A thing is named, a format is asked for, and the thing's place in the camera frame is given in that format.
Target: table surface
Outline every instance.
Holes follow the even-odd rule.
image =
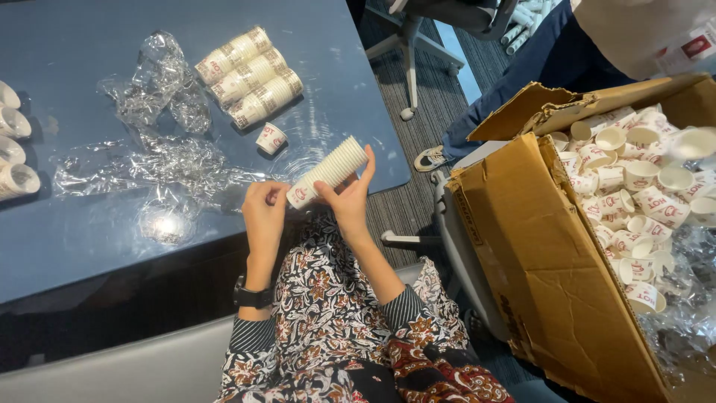
[[[304,99],[272,123],[289,147],[269,160],[211,103],[212,136],[231,165],[265,172],[307,171],[346,136],[371,144],[375,193],[410,180],[395,130],[344,1],[37,0],[0,4],[0,80],[25,97],[33,126],[21,142],[42,180],[37,195],[0,203],[0,303],[238,234],[241,215],[204,212],[193,239],[161,245],[138,234],[147,189],[60,198],[49,157],[72,147],[129,138],[114,105],[97,93],[112,74],[130,78],[142,41],[156,29],[175,36],[189,65],[261,25],[304,83]],[[306,155],[316,158],[304,158]]]

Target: navy blue pants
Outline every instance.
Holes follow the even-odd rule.
[[[442,135],[443,155],[459,159],[473,152],[482,141],[465,138],[530,81],[575,93],[634,82],[604,58],[577,24],[569,0],[563,0],[517,52],[502,78],[450,124]]]

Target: shoe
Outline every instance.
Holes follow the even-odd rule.
[[[437,146],[420,153],[413,165],[418,172],[430,172],[446,162],[448,159],[442,154],[442,146]]]

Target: striped sleeve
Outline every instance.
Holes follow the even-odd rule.
[[[266,351],[275,344],[276,321],[273,318],[265,321],[245,321],[236,316],[233,319],[233,334],[229,350]]]
[[[424,306],[425,304],[412,287],[406,286],[405,290],[394,300],[383,305],[383,316],[388,322],[390,330],[395,333],[408,321],[415,320]]]

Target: cardboard box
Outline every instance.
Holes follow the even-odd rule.
[[[661,103],[669,121],[716,126],[716,83],[681,75],[574,94],[532,82],[473,131],[510,140],[448,184],[511,332],[513,353],[598,402],[707,402],[716,379],[674,393],[607,269],[549,136],[625,105]]]

